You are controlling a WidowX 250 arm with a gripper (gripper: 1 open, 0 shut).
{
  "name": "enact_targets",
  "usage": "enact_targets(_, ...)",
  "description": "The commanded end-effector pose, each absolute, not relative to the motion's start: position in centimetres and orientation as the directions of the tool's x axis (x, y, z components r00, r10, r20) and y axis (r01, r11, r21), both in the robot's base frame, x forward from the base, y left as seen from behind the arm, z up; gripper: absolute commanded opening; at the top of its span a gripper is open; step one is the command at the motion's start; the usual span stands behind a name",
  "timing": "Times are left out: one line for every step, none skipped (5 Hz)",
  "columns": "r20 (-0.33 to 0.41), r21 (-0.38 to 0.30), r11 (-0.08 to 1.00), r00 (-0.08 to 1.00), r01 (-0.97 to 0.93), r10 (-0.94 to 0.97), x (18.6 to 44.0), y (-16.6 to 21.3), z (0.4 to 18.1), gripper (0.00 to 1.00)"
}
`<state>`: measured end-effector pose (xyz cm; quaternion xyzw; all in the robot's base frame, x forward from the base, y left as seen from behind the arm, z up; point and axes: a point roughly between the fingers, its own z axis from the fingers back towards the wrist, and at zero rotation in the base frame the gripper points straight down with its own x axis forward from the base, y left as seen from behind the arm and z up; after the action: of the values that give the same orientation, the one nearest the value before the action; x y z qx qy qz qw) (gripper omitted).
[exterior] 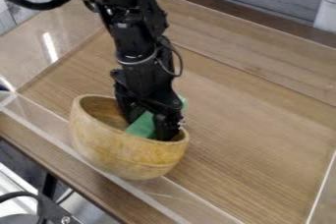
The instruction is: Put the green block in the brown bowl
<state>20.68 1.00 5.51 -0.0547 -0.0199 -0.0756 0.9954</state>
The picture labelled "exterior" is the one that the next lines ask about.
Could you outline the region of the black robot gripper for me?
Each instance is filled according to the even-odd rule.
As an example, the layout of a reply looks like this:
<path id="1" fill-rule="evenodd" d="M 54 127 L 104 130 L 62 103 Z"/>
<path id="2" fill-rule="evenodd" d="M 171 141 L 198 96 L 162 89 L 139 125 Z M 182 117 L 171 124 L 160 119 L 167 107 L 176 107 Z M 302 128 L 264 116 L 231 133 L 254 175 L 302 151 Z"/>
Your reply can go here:
<path id="1" fill-rule="evenodd" d="M 179 77 L 172 60 L 150 60 L 128 63 L 111 70 L 115 80 L 116 100 L 126 120 L 132 124 L 146 110 L 154 116 L 155 134 L 159 140 L 171 141 L 182 128 L 183 101 L 172 82 Z"/>

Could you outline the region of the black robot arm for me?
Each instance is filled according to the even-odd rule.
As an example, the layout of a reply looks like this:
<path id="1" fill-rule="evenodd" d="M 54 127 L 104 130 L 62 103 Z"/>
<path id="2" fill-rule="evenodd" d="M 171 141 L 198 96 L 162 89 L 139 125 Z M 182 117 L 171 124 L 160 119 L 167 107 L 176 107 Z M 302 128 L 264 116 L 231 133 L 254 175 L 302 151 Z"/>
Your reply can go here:
<path id="1" fill-rule="evenodd" d="M 47 11 L 71 0 L 8 0 L 31 10 Z M 111 70 L 118 105 L 128 123 L 152 114 L 154 136 L 171 140 L 182 129 L 183 101 L 174 80 L 183 76 L 182 54 L 164 35 L 168 13 L 156 0 L 82 0 L 98 13 L 116 45 L 120 66 Z"/>

